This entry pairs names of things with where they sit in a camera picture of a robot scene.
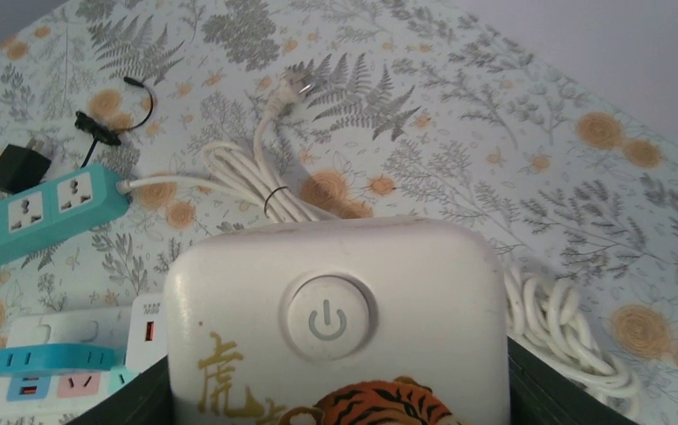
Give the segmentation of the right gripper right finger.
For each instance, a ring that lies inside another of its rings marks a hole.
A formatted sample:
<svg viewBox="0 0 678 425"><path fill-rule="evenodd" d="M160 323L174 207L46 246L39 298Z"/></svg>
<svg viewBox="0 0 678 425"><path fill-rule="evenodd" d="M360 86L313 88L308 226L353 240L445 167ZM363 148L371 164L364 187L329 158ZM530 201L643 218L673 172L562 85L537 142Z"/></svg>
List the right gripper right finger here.
<svg viewBox="0 0 678 425"><path fill-rule="evenodd" d="M574 379L565 364L554 368L508 340L512 424L635 424L638 377L613 355L611 375L583 371Z"/></svg>

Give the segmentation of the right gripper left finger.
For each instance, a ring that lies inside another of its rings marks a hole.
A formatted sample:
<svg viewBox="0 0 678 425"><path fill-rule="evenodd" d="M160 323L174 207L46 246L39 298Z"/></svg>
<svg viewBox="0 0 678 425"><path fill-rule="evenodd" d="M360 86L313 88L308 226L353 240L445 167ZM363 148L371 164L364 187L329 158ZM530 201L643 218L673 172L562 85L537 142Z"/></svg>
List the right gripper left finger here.
<svg viewBox="0 0 678 425"><path fill-rule="evenodd" d="M172 425L173 395L167 357L159 360L72 425Z"/></svg>

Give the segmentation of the white cube plug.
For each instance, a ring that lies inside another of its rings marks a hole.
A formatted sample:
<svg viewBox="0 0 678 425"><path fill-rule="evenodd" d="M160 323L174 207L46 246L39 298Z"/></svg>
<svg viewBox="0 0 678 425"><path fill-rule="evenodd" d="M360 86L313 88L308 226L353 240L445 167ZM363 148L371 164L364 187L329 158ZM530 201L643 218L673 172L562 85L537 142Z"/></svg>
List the white cube plug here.
<svg viewBox="0 0 678 425"><path fill-rule="evenodd" d="M131 306L126 367L142 373L167 355L164 297L161 292L139 295Z"/></svg>

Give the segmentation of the white multicolour power strip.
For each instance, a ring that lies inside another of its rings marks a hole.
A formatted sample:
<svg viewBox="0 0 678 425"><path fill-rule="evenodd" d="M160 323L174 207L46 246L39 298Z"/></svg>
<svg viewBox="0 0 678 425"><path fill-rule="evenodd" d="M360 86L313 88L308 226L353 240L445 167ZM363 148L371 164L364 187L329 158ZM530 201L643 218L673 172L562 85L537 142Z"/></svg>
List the white multicolour power strip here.
<svg viewBox="0 0 678 425"><path fill-rule="evenodd" d="M17 319L0 348L0 424L90 424L89 411L166 355L158 301Z"/></svg>

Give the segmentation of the white tiger cube socket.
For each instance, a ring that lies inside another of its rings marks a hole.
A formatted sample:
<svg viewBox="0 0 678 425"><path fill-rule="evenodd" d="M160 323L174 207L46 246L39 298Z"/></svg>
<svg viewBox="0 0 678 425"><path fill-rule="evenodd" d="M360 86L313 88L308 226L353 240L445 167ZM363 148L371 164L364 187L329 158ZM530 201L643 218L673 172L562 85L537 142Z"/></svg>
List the white tiger cube socket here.
<svg viewBox="0 0 678 425"><path fill-rule="evenodd" d="M188 248L164 288L178 424L507 424L504 270L478 233L393 217Z"/></svg>

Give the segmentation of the cyan cube socket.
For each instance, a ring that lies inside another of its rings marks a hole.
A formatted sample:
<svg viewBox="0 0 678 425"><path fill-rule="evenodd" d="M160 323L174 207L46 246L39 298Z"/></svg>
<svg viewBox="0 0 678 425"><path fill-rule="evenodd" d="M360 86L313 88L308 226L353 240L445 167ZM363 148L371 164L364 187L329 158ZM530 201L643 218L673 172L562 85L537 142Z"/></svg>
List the cyan cube socket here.
<svg viewBox="0 0 678 425"><path fill-rule="evenodd" d="M9 347L0 349L0 377L104 372L123 359L120 349L84 343Z"/></svg>

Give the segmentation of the teal power strip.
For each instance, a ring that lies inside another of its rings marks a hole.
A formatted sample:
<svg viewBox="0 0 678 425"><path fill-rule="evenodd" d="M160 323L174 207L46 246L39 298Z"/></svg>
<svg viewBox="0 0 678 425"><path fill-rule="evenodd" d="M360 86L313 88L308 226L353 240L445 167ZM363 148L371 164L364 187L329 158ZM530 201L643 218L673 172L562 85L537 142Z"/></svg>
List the teal power strip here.
<svg viewBox="0 0 678 425"><path fill-rule="evenodd" d="M0 200L0 266L123 216L121 177L101 164Z"/></svg>

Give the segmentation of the black charger adapter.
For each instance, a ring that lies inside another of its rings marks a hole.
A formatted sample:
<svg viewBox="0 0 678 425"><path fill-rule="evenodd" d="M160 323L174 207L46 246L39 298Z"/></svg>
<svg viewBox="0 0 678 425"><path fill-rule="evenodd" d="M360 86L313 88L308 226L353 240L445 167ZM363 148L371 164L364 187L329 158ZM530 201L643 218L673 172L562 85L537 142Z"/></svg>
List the black charger adapter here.
<svg viewBox="0 0 678 425"><path fill-rule="evenodd" d="M43 142L31 138L25 146L8 144L0 155L0 191L14 195L37 186L51 165Z"/></svg>

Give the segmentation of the floral table mat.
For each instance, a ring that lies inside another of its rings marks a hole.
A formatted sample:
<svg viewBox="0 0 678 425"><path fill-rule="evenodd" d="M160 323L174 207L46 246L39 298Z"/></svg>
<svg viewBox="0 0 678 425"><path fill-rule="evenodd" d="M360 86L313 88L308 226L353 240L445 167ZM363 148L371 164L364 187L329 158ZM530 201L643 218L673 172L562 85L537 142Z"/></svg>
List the floral table mat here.
<svg viewBox="0 0 678 425"><path fill-rule="evenodd" d="M282 68L329 77L266 135L291 187L351 217L480 230L502 259L576 280L596 340L638 374L644 424L678 424L678 146L444 1L71 1L0 43L0 155L92 147L77 109L136 124L93 148L193 174L248 143Z"/></svg>

